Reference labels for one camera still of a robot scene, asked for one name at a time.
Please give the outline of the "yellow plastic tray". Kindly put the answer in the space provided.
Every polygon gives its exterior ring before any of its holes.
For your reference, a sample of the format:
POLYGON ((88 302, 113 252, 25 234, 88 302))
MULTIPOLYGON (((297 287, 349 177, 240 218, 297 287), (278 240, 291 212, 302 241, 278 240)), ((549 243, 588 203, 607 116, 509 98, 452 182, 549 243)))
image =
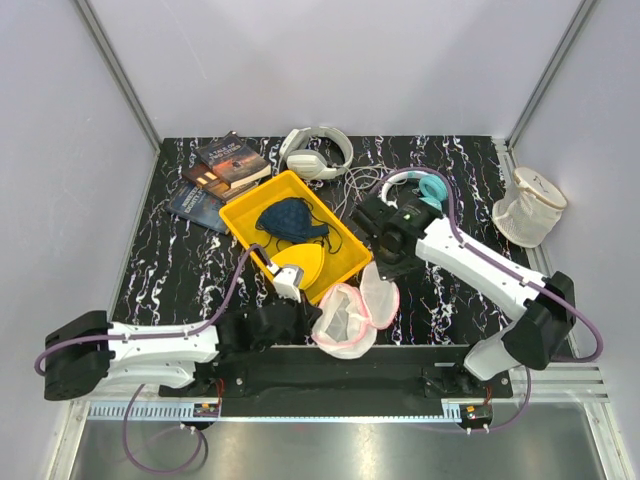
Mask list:
POLYGON ((243 247, 258 247, 250 258, 268 280, 278 267, 301 267, 300 289, 313 304, 372 261, 362 241, 289 171, 222 207, 220 216, 243 247))

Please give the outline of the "blue bottom book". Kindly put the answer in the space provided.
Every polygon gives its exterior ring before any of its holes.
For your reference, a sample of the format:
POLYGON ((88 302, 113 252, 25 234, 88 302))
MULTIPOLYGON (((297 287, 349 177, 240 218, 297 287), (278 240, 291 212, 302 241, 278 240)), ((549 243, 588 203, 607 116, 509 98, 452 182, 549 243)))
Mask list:
POLYGON ((229 228, 219 214, 223 206, 219 199, 183 180, 171 195, 165 209, 181 219, 226 235, 229 228))

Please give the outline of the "aluminium frame post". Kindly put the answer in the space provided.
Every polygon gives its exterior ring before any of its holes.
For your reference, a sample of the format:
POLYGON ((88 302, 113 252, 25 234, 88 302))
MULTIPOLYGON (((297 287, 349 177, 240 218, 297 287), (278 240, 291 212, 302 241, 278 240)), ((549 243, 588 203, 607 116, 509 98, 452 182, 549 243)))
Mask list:
POLYGON ((505 139, 505 145, 509 152, 513 152, 518 142, 522 139, 526 129, 539 106, 543 102, 548 90, 551 88, 565 60, 569 56, 574 45, 577 43, 580 35, 586 28, 592 14, 599 4, 600 2, 598 0, 581 0, 578 3, 576 10, 564 29, 553 53, 547 61, 523 110, 516 120, 510 134, 505 139))
POLYGON ((71 4, 91 37, 141 132, 151 148, 158 153, 161 148, 162 139, 157 133, 156 128, 135 91, 92 2, 87 0, 72 0, 71 4))

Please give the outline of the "Tale of Two Cities book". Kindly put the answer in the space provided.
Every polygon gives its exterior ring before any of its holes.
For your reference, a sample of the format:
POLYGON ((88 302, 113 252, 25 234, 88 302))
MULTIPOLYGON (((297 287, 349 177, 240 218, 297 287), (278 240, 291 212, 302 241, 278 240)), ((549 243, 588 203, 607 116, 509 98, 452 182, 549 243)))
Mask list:
POLYGON ((271 163, 250 148, 235 132, 196 150, 198 158, 230 188, 271 175, 271 163))

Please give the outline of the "left aluminium frame post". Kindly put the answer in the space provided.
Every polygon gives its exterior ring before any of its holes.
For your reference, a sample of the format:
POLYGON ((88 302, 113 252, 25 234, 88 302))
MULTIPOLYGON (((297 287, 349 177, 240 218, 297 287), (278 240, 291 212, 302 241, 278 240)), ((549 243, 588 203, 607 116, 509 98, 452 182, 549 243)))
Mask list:
POLYGON ((87 0, 72 0, 71 4, 91 37, 141 132, 151 148, 158 153, 161 148, 162 139, 157 133, 156 128, 135 91, 92 2, 87 0))

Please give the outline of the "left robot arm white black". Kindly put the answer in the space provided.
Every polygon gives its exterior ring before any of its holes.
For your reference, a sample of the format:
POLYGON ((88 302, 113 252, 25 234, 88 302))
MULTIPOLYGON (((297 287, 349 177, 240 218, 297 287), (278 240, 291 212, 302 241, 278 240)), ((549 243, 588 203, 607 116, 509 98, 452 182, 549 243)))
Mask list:
POLYGON ((166 396, 203 396, 215 386, 217 366, 295 343, 321 314, 306 300, 279 299, 217 313, 212 322, 137 326, 94 310, 49 334, 35 369, 48 401, 126 384, 157 385, 166 396))

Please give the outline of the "white over-ear headphones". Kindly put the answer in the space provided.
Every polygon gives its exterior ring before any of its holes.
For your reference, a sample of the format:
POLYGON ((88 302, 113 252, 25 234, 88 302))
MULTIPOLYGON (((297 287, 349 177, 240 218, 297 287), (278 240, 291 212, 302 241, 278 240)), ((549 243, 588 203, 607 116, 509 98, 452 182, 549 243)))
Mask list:
POLYGON ((350 169, 354 149, 352 142, 342 131, 317 126, 293 129, 282 142, 279 155, 287 168, 303 180, 333 180, 350 169), (343 164, 330 166, 321 153, 305 149, 312 137, 321 137, 335 143, 343 156, 343 164))

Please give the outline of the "white mesh cylinder laundry bag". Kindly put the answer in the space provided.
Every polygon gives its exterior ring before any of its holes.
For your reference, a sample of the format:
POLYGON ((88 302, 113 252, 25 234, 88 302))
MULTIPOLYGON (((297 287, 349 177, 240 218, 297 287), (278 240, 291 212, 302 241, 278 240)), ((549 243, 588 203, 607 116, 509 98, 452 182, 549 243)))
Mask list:
POLYGON ((495 202, 492 221, 511 242, 536 248, 560 220, 568 201, 544 176, 517 167, 502 199, 495 202))

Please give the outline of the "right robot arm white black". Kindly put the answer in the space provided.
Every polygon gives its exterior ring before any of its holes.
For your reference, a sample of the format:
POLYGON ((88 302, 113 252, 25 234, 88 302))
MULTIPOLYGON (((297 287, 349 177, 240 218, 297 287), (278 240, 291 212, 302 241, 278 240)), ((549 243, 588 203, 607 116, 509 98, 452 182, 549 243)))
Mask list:
POLYGON ((370 195, 354 208, 351 219, 369 241, 383 279, 439 266, 510 319, 498 333, 472 345, 454 371, 455 387, 463 395, 480 394, 497 374, 515 367, 545 369, 576 323, 574 284, 567 275, 545 276, 512 262, 421 200, 396 208, 370 195))

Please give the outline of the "white pink mesh laundry bag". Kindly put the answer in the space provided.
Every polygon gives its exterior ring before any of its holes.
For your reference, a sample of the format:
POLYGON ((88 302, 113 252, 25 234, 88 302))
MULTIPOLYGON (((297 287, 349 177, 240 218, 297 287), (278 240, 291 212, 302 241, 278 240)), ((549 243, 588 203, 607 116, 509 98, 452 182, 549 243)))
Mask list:
POLYGON ((334 358, 361 358, 376 342, 378 332, 391 325, 399 306, 396 283, 383 279, 376 262, 371 262, 363 269, 358 287, 339 283, 325 293, 311 338, 334 358))

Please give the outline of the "teal white cat-ear headphones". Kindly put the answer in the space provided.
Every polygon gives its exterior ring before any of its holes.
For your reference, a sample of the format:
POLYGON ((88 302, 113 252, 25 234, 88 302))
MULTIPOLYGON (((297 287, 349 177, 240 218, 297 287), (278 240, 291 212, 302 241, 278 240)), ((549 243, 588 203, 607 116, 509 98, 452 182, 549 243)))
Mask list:
POLYGON ((397 207, 395 201, 387 199, 389 190, 393 185, 401 184, 404 181, 417 180, 419 199, 427 205, 442 212, 444 203, 449 199, 449 187, 447 183, 435 172, 403 169, 391 173, 381 180, 379 197, 387 206, 397 207))

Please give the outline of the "right aluminium frame post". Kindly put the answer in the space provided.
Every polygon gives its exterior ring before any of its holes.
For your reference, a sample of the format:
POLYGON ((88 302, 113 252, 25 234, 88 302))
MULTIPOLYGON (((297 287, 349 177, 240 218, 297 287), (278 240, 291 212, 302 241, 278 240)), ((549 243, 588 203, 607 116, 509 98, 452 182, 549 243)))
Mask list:
POLYGON ((598 0, 581 0, 578 3, 576 10, 564 29, 553 53, 547 61, 523 110, 516 120, 510 134, 505 139, 505 145, 509 152, 513 152, 518 142, 522 139, 526 129, 539 106, 543 102, 548 90, 551 88, 565 60, 569 56, 574 45, 577 43, 580 35, 586 28, 592 14, 599 4, 600 2, 598 0))

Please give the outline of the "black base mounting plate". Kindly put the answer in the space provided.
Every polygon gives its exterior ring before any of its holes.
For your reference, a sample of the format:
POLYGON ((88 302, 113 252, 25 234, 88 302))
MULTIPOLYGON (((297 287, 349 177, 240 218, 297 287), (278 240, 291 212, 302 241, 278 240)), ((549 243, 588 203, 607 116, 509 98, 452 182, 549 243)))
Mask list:
POLYGON ((428 400, 483 402, 513 395, 507 372, 486 383, 459 372, 465 346, 375 346, 363 357, 339 360, 312 346, 279 346, 239 362, 219 365, 204 400, 221 394, 243 405, 339 405, 362 409, 389 405, 414 409, 428 400))

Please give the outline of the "aluminium slotted front rail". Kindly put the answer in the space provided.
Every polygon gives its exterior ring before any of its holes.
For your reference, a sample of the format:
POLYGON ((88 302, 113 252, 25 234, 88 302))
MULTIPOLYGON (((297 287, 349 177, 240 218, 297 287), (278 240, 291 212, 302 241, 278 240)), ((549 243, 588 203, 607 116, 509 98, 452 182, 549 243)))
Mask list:
POLYGON ((428 400, 414 409, 394 411, 389 405, 369 405, 351 408, 339 405, 284 404, 257 406, 225 400, 221 405, 212 401, 94 401, 87 418, 121 421, 185 421, 213 420, 249 423, 452 423, 478 421, 493 415, 488 403, 453 403, 428 400))

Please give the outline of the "dark brown middle book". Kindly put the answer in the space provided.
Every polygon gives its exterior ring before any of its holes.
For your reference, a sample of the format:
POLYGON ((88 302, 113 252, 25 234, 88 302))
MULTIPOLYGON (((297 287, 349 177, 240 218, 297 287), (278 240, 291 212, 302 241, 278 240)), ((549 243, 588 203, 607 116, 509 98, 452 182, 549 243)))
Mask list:
POLYGON ((185 180, 191 182, 223 203, 229 203, 259 185, 258 181, 254 181, 239 187, 231 188, 216 177, 214 173, 203 163, 198 163, 192 167, 184 168, 181 174, 185 180))

